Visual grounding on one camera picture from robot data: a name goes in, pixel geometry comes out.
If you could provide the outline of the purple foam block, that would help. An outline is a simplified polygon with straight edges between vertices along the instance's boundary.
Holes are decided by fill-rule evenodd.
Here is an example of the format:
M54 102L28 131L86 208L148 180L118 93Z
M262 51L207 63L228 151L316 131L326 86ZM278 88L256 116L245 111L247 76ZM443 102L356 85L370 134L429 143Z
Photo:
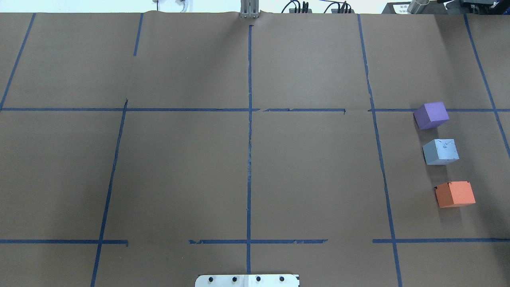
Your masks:
M419 129L437 128L450 120L443 102L425 103L413 112Z

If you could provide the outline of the orange foam block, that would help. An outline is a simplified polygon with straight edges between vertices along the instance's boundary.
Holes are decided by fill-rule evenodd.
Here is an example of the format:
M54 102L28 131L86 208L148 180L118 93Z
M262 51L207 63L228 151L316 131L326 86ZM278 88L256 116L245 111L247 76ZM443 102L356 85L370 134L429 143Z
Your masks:
M436 200L440 208L461 207L475 204L469 181L450 181L434 187Z

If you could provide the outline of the aluminium frame post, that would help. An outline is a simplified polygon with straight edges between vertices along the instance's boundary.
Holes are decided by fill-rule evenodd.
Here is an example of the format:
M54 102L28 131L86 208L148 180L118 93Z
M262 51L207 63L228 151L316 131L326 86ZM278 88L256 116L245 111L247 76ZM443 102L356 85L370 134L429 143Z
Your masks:
M259 0L241 0L240 17L255 19L260 17Z

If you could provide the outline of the metal cup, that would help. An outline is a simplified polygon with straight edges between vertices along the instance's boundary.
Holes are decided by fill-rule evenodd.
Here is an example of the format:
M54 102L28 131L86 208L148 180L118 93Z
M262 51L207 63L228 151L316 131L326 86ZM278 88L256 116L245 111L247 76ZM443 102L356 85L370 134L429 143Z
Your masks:
M412 0L407 7L408 14L422 14L430 0Z

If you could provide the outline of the light blue foam block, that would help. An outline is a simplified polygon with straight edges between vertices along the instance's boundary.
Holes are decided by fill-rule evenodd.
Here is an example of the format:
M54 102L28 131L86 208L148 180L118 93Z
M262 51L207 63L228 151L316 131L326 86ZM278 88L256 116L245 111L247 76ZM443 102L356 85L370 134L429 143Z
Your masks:
M426 165L449 165L459 160L454 139L433 139L422 147Z

